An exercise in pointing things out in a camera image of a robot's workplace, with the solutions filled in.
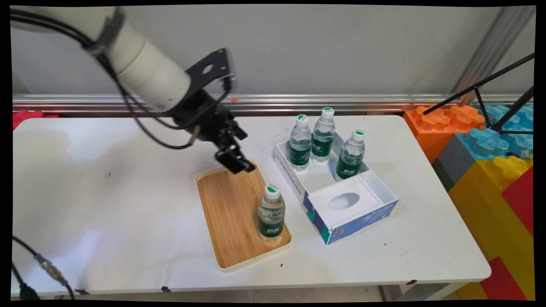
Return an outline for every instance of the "cable connector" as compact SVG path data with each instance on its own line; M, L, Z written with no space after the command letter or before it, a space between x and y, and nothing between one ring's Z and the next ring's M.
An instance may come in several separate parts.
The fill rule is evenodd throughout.
M19 298L21 300L40 300L40 297L33 288L30 288L27 284L22 283L19 285Z
M224 88L224 92L231 92L233 80L235 80L235 77L230 75L222 78L222 81L220 83L222 84L222 87Z
M51 276L51 278L53 278L56 281L60 282L61 285L63 285L63 286L66 286L68 284L68 281L66 281L66 279L64 279L63 274L61 273L61 271L59 271L59 269L57 269L57 267L54 266L53 263L51 263L49 260L42 257L40 254L36 254L34 259L36 259L36 261L38 261L41 268L44 269L49 274L49 276Z

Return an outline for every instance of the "black cable plug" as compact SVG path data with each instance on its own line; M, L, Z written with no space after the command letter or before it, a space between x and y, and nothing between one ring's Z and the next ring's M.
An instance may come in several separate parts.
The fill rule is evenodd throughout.
M21 298L21 300L40 300L40 297L38 296L36 291L34 291L33 288L27 286L27 284L20 284L19 289L21 289L21 291L19 292L19 298Z
M232 91L232 76L223 77L222 86L224 87L224 92L231 92Z

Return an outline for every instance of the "gray wall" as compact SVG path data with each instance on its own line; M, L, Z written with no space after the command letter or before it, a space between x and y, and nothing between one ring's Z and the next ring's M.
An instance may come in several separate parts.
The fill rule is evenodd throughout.
M521 31L520 35L516 38L510 49L508 49L495 71L501 70L502 68L528 56L535 51L536 19L537 15L534 13L531 20L529 20L528 24ZM481 92L495 94L523 94L535 83L534 74L535 61L530 60L520 67L514 68L514 70L511 70L510 72L485 84L481 88Z
M137 30L184 67L229 48L236 93L447 93L499 8L232 4L126 10ZM60 34L12 28L11 52L12 76L19 80L14 92L116 93L94 60ZM521 86L511 85L503 88ZM217 84L209 90L221 91Z

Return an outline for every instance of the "bottle cap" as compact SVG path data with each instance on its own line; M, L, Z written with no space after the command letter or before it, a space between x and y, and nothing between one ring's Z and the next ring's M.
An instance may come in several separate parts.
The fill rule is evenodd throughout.
M330 120L334 118L334 110L330 107L322 109L322 117L324 117L327 120Z
M273 184L268 184L265 187L265 196L269 199L277 199L281 196L281 189Z
M307 127L309 123L309 117L307 115L300 114L296 118L296 126L298 127Z
M364 132L364 130L355 129L353 130L353 134L351 135L351 138L355 141L363 141L365 134L366 133Z

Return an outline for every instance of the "green bottle label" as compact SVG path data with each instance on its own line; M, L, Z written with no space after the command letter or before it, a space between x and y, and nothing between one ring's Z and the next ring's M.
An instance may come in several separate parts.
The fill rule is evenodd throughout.
M317 157L327 157L330 154L330 150L332 149L332 142L334 140L328 142L321 142L317 141L313 137L313 146L311 147L311 151L313 154Z
M281 234L283 227L284 227L284 221L282 221L280 223L277 223L277 224L274 224L274 225L270 225L270 224L264 223L262 221L262 219L260 219L258 229L260 230L260 233L264 237L274 238L274 237Z
M305 165L309 161L309 153L311 152L311 148L306 150L296 150L293 149L292 146L290 146L290 150L288 153L288 158L290 159L290 163L296 166L302 166Z
M337 160L337 167L336 167L336 174L341 179L347 179L349 177L355 176L358 173L358 169L360 168L360 163L357 165L349 165L345 162L343 162L341 159Z

